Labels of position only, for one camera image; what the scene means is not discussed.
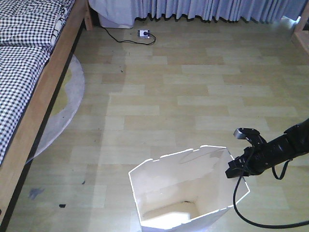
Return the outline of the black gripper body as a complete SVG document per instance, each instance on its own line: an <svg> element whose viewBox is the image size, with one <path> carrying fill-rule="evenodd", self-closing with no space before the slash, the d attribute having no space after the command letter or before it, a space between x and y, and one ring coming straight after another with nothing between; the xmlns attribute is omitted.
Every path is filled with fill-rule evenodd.
<svg viewBox="0 0 309 232"><path fill-rule="evenodd" d="M228 162L228 169L225 171L227 178L236 178L240 176L255 175L255 171L250 166L251 158L236 157L236 159Z"/></svg>

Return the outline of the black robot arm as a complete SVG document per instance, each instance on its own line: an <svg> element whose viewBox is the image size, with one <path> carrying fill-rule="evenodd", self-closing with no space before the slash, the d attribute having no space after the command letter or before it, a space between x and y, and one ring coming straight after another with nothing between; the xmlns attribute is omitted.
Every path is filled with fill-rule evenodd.
<svg viewBox="0 0 309 232"><path fill-rule="evenodd" d="M287 129L283 135L266 142L260 132L251 128L237 128L237 139L246 139L251 146L244 154L228 163L227 178L260 175L284 161L292 160L309 152L309 121L305 120Z"/></svg>

